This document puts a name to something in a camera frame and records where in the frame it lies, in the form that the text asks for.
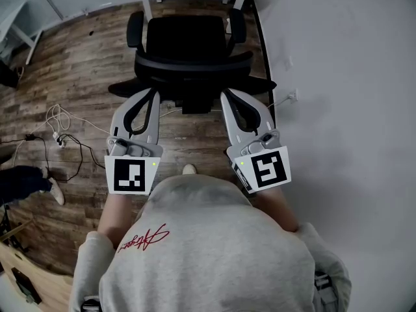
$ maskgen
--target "office chair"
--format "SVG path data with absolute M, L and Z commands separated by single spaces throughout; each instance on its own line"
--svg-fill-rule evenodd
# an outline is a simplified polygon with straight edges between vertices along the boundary
M 127 45 L 136 49 L 137 78 L 112 84 L 109 92 L 130 97 L 155 88 L 161 101 L 173 100 L 186 113 L 207 113 L 225 88 L 251 95 L 271 91 L 272 81 L 250 77 L 253 53 L 231 55 L 235 44 L 246 41 L 240 10 L 229 13 L 228 43 L 218 16 L 168 16 L 148 23 L 146 51 L 142 45 L 144 13 L 135 12 L 127 24 Z

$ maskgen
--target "white wall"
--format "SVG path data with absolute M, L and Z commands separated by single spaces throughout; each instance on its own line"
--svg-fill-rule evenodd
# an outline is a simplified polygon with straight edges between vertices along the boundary
M 255 0 L 292 183 L 346 263 L 350 311 L 416 302 L 416 0 Z M 292 58 L 293 67 L 285 63 Z
M 0 274 L 0 311 L 41 312 L 34 304 L 28 304 L 13 288 L 6 273 Z

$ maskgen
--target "floor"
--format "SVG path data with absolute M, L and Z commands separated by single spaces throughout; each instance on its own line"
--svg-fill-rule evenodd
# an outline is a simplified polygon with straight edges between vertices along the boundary
M 214 0 L 167 0 L 153 4 L 154 17 L 170 14 L 217 15 L 226 18 L 231 6 Z M 15 140 L 31 133 L 45 121 L 46 111 L 59 103 L 72 114 L 90 120 L 109 130 L 112 114 L 124 98 L 116 97 L 107 87 L 134 77 L 134 50 L 125 42 L 129 16 L 142 9 L 140 3 L 108 8 L 77 18 L 46 31 L 35 51 L 18 90 L 1 88 L 0 138 Z M 248 38 L 239 51 L 254 52 L 252 75 L 265 78 L 265 66 L 254 15 L 245 8 Z M 14 64 L 27 56 L 22 51 Z M 268 103 L 268 95 L 259 99 Z M 174 110 L 174 104 L 161 104 L 161 114 Z M 71 119 L 68 132 L 94 149 L 103 164 L 107 134 L 86 122 Z M 52 129 L 44 125 L 36 135 L 46 141 L 47 158 L 53 175 L 67 179 L 79 165 L 78 145 L 69 142 L 60 149 Z M 164 148 L 155 184 L 180 174 L 187 163 L 196 165 L 199 173 L 236 181 L 223 151 L 228 147 L 221 112 L 183 116 L 180 112 L 160 120 L 159 144 Z M 18 239 L 29 246 L 27 255 L 38 264 L 59 274 L 73 274 L 78 247 L 89 231 L 97 228 L 107 195 L 105 170 L 96 166 L 88 150 L 83 150 L 84 163 L 79 175 L 61 183 L 66 204 L 61 207 L 48 194 L 34 193 L 26 200 L 10 205 L 12 225 L 34 219 L 34 225 L 23 230 Z M 17 165 L 46 166 L 41 140 L 24 142 L 16 158 Z M 12 166 L 12 161 L 2 169 Z M 145 197 L 134 198 L 135 214 Z

